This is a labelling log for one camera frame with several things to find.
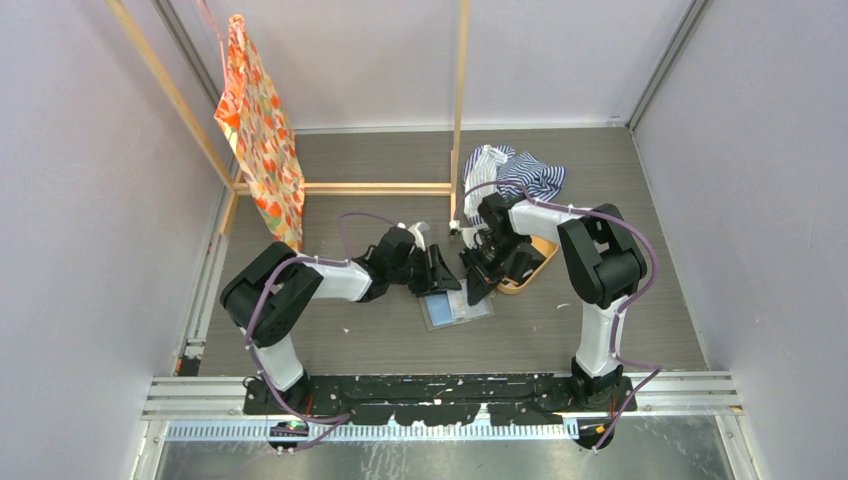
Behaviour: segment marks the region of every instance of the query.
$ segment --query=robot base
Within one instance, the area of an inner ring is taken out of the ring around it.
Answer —
[[[561,424],[557,413],[587,411],[599,414],[588,420],[587,425],[595,425],[607,424],[611,408],[622,405],[626,392],[633,388],[630,379],[623,377],[605,398],[578,406],[568,380],[550,373],[316,375],[298,381],[297,394],[293,389],[285,393],[293,400],[292,406],[304,414],[330,417],[348,413],[356,425],[386,425],[390,418],[404,426],[416,421],[427,426],[466,425],[484,405],[493,426]],[[246,415],[285,413],[262,380],[250,377],[245,386]],[[631,402],[627,410],[636,408]]]

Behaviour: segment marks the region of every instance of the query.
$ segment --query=orange patterned bag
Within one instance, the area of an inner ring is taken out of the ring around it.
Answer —
[[[230,19],[225,82],[215,120],[235,152],[268,229],[277,240],[300,251],[304,181],[294,130],[241,15]]]

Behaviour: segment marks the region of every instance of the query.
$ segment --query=white wall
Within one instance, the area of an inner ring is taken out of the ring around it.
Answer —
[[[297,129],[453,125],[459,0],[208,0],[244,15]],[[222,85],[214,30],[174,1]],[[465,125],[626,121],[688,1],[474,0]]]
[[[848,4],[712,2],[637,140],[766,478],[848,471]]]
[[[150,3],[128,3],[213,132]],[[102,1],[3,2],[0,58],[0,476],[127,478],[221,183]]]

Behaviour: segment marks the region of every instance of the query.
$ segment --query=gray floor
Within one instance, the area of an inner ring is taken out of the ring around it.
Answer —
[[[629,133],[625,129],[464,132],[461,158],[478,145],[509,144],[568,173],[559,203],[594,207],[613,203],[656,248],[661,275],[627,315],[622,352],[667,368],[704,369],[704,359],[671,264],[656,211]],[[298,155],[311,182],[449,180],[448,132],[302,135]],[[458,244],[447,239],[448,199],[414,197],[307,198],[304,251],[344,258],[337,218],[373,211],[397,221],[424,220],[451,270],[464,276]],[[377,242],[385,224],[347,219],[357,254]],[[258,255],[272,238],[250,201],[240,202],[221,286]],[[370,303],[315,301],[294,329],[298,356],[312,373],[389,374],[567,371],[580,339],[580,301],[561,257],[517,296],[493,300],[495,316],[428,332],[418,300],[394,287]],[[202,375],[255,373],[243,340],[220,306],[212,316]]]

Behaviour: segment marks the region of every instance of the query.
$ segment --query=wooden frame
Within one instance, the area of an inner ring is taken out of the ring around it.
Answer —
[[[460,1],[459,49],[457,55],[456,99],[453,125],[453,149],[450,155],[450,183],[305,183],[308,195],[395,195],[395,196],[446,196],[450,197],[450,216],[453,218],[456,208],[456,190],[459,165],[460,133],[462,126],[462,102],[465,88],[465,53],[468,44],[468,17],[471,10],[471,0]],[[156,78],[160,88],[177,110],[194,140],[197,142],[206,159],[221,178],[229,191],[229,199],[224,216],[218,225],[218,233],[229,235],[238,197],[250,195],[248,185],[244,183],[242,172],[239,171],[234,179],[226,164],[215,151],[212,142],[200,126],[200,122],[189,108],[176,84],[168,75],[156,52],[150,46],[141,28],[136,23],[122,0],[104,0],[115,19],[123,28],[124,33],[138,51],[150,73]]]

